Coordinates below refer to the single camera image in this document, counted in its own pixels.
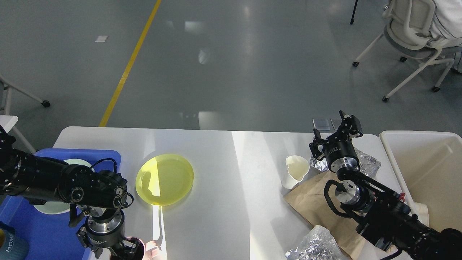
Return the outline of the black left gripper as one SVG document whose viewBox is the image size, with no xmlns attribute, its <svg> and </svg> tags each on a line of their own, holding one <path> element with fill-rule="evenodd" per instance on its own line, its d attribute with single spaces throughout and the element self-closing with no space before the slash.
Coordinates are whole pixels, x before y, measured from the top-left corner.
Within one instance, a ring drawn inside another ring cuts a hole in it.
<svg viewBox="0 0 462 260">
<path fill-rule="evenodd" d="M 87 216 L 76 232 L 81 245 L 99 259 L 106 248 L 110 260 L 142 260 L 143 242 L 125 240 L 125 214 L 121 209 L 107 210 L 99 217 Z"/>
</svg>

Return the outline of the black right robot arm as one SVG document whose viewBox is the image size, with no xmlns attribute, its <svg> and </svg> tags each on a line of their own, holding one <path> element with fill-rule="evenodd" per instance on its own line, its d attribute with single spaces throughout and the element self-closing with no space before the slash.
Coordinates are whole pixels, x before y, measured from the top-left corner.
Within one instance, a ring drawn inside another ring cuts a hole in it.
<svg viewBox="0 0 462 260">
<path fill-rule="evenodd" d="M 400 195 L 360 171 L 352 139 L 363 136 L 360 121 L 339 111 L 341 123 L 336 132 L 322 138 L 314 129 L 309 144 L 317 161 L 326 160 L 337 180 L 328 180 L 323 189 L 328 207 L 334 214 L 357 222 L 356 232 L 375 247 L 386 251 L 391 246 L 413 260 L 460 260 L 461 232 L 447 228 L 434 230 L 424 225 Z"/>
</svg>

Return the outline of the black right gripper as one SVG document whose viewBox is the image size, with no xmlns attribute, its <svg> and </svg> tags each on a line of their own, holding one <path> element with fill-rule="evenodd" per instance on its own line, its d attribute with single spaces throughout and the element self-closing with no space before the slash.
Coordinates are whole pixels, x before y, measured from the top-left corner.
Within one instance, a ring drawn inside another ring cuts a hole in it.
<svg viewBox="0 0 462 260">
<path fill-rule="evenodd" d="M 341 122 L 337 131 L 327 138 L 322 138 L 318 129 L 313 129 L 314 138 L 310 143 L 312 156 L 321 161 L 326 158 L 328 169 L 337 172 L 339 169 L 359 167 L 359 158 L 353 147 L 353 138 L 363 137 L 363 129 L 355 115 L 339 111 Z"/>
</svg>

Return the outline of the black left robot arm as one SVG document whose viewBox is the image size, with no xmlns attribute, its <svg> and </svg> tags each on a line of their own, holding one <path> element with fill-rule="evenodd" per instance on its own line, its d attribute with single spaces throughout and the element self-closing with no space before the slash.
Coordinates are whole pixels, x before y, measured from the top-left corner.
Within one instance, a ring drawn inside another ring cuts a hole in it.
<svg viewBox="0 0 462 260">
<path fill-rule="evenodd" d="M 141 243 L 125 237 L 125 214 L 130 206 L 127 180 L 117 172 L 93 171 L 93 166 L 68 164 L 13 148 L 16 138 L 1 128 L 1 194 L 21 196 L 33 205 L 63 202 L 69 205 L 69 227 L 85 223 L 76 232 L 81 245 L 96 258 L 103 249 L 115 260 L 134 260 Z"/>
</svg>

